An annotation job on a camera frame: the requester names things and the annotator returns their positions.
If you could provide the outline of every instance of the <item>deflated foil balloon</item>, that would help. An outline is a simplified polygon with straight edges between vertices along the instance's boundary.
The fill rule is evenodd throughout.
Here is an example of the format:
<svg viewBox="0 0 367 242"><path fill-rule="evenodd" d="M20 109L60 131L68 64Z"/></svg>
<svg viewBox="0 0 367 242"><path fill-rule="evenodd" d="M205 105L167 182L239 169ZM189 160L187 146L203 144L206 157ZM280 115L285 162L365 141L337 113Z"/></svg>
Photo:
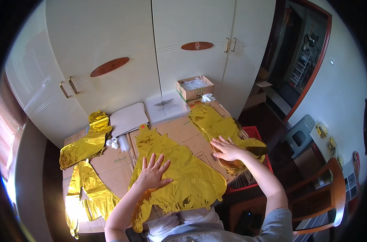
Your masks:
<svg viewBox="0 0 367 242"><path fill-rule="evenodd" d="M237 127L232 117L223 118L218 112L212 108L209 104L196 103L191 105L191 113L189 118L196 128L201 132L205 139L210 142L213 138L219 136L227 139L228 137L239 147L250 151L254 156L264 161L265 154L267 153L267 145L255 138L241 139L238 135L240 129ZM220 164L225 167L225 170L234 175L238 171L244 171L247 168L240 160L232 162L218 159Z"/></svg>
<svg viewBox="0 0 367 242"><path fill-rule="evenodd" d="M89 199L80 201L83 188ZM73 168L72 178L65 197L65 218L72 236L79 238L81 221L93 221L100 216L107 220L120 198L115 196L100 180L88 159Z"/></svg>
<svg viewBox="0 0 367 242"><path fill-rule="evenodd" d="M156 129L149 130L145 124L139 129L140 134L136 139L139 157L129 189L142 171L143 157L147 157L149 162L152 153L157 157L163 153L164 162L171 160L162 179L172 178L173 182L160 189L149 189L143 194L131 218L135 232L142 232L142 224L148 219L153 204L167 213L196 208L210 209L216 199L221 201L226 190L226 181L220 173L195 157L188 147L168 138L167 134L160 135Z"/></svg>
<svg viewBox="0 0 367 242"><path fill-rule="evenodd" d="M93 158L102 154L106 134L111 132L109 117L105 112L91 113L89 118L88 133L81 139L64 146L60 150L60 169L64 170L86 158Z"/></svg>

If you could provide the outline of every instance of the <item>wooden oval plaque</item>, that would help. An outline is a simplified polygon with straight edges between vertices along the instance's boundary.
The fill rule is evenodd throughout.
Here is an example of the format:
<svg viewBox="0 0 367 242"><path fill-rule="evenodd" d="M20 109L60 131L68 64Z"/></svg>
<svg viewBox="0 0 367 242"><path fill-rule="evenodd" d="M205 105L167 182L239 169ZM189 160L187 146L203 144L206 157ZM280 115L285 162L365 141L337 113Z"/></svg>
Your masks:
<svg viewBox="0 0 367 242"><path fill-rule="evenodd" d="M212 48L213 44L209 42L191 42L181 46L183 50L205 50Z"/></svg>
<svg viewBox="0 0 367 242"><path fill-rule="evenodd" d="M104 63L91 73L91 77L97 77L99 75L109 73L110 71L113 71L126 64L129 60L130 59L128 57L123 57Z"/></svg>

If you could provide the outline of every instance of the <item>white wardrobe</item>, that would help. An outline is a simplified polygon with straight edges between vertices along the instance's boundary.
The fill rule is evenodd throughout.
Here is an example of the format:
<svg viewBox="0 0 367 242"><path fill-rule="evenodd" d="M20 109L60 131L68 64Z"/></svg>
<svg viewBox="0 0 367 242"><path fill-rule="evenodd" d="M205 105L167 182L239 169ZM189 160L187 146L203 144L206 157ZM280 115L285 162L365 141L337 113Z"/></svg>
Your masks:
<svg viewBox="0 0 367 242"><path fill-rule="evenodd" d="M215 97L238 118L264 55L275 2L46 0L18 35L6 75L26 114L59 148L88 125L90 113L111 114L196 75L215 84ZM181 49L197 41L213 47ZM123 66L90 77L122 57L129 58Z"/></svg>
<svg viewBox="0 0 367 242"><path fill-rule="evenodd" d="M276 0L153 0L162 93L175 81L205 75L214 96L238 118L263 60ZM186 43L214 46L187 51Z"/></svg>

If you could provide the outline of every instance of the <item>hand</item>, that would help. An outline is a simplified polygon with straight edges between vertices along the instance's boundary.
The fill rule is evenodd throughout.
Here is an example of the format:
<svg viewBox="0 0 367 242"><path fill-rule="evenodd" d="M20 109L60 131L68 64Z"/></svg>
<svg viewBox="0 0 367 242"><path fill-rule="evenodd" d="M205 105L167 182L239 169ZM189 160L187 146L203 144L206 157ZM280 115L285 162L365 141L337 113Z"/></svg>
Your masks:
<svg viewBox="0 0 367 242"><path fill-rule="evenodd" d="M143 190L164 187L173 181L171 178L161 180L162 174L167 170L170 165L168 160L162 167L164 155L161 154L155 162L155 154L153 153L150 158L149 166L147 166L147 159L143 157L142 171L139 174L138 179L134 183L135 186L140 186Z"/></svg>
<svg viewBox="0 0 367 242"><path fill-rule="evenodd" d="M235 145L232 142L231 138L228 138L228 141L226 141L222 136L220 136L219 140L213 138L213 140L210 143L221 151L213 153L213 156L221 158L226 161L231 162L234 160L241 160L241 157L245 153L249 153L248 151Z"/></svg>

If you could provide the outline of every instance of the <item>white tissue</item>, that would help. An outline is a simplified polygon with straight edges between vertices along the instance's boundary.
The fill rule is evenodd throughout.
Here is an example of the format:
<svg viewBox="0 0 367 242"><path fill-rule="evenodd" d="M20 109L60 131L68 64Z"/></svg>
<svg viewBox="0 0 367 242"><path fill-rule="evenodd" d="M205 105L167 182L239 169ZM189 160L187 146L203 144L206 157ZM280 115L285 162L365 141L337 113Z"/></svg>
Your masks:
<svg viewBox="0 0 367 242"><path fill-rule="evenodd" d="M202 96L202 100L201 100L201 102L211 102L211 101L214 101L215 100L215 98L214 97L212 97L212 93L208 93L208 94L205 94L205 95L203 95Z"/></svg>
<svg viewBox="0 0 367 242"><path fill-rule="evenodd" d="M112 147L112 148L114 148L114 149L119 148L118 138L113 137L113 138L111 138L111 141L112 141L112 144L111 144L111 147Z"/></svg>
<svg viewBox="0 0 367 242"><path fill-rule="evenodd" d="M114 149L119 148L118 138L113 137L113 138L107 139L106 145L111 146Z"/></svg>

